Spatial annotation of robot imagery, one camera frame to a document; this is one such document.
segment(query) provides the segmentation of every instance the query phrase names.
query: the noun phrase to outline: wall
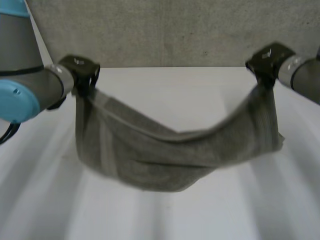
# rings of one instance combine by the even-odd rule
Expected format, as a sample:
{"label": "wall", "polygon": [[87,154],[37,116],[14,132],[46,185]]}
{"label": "wall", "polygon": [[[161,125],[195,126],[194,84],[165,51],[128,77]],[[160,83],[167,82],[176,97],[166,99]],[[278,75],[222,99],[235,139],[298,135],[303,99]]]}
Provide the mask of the wall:
{"label": "wall", "polygon": [[27,0],[54,61],[102,67],[242,67],[281,41],[304,55],[320,44],[318,0]]}

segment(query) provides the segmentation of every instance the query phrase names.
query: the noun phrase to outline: gray cloth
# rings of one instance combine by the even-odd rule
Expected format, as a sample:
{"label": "gray cloth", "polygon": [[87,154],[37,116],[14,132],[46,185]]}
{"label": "gray cloth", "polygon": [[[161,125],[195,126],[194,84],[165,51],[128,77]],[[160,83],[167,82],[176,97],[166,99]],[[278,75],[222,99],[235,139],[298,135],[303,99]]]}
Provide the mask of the gray cloth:
{"label": "gray cloth", "polygon": [[213,170],[279,150],[273,90],[257,85],[217,126],[177,133],[92,88],[76,95],[79,159],[143,190],[177,192]]}

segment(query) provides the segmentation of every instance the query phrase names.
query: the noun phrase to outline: silver band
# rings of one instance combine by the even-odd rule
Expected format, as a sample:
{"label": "silver band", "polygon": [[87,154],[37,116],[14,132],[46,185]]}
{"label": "silver band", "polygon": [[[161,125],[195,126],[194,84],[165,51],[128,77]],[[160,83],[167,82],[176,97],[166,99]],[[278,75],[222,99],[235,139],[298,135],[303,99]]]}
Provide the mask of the silver band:
{"label": "silver band", "polygon": [[64,98],[71,90],[74,88],[75,82],[72,74],[62,65],[59,64],[50,64],[45,66],[45,69],[53,72],[56,76],[59,77],[59,80],[63,84],[63,94],[62,98]]}
{"label": "silver band", "polygon": [[298,55],[291,56],[285,60],[278,73],[279,82],[291,89],[291,79],[294,73],[307,60],[308,59],[306,57]]}

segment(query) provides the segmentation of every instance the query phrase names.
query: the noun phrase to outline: screw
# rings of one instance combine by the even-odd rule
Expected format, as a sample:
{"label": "screw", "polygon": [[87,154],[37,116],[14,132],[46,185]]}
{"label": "screw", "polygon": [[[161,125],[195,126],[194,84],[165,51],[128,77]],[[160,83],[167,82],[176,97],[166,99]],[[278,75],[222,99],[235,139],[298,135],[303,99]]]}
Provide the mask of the screw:
{"label": "screw", "polygon": [[21,92],[18,90],[18,88],[16,88],[16,89],[13,91],[13,93],[19,95]]}

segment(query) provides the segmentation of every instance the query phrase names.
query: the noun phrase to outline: cloth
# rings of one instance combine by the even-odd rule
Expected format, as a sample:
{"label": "cloth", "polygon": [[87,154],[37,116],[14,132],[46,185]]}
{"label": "cloth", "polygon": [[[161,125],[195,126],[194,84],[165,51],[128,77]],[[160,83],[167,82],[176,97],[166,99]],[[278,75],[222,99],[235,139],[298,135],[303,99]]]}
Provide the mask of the cloth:
{"label": "cloth", "polygon": [[96,88],[76,96],[79,159],[143,190],[178,192],[217,168],[281,149],[273,90],[258,84],[209,129],[178,133]]}

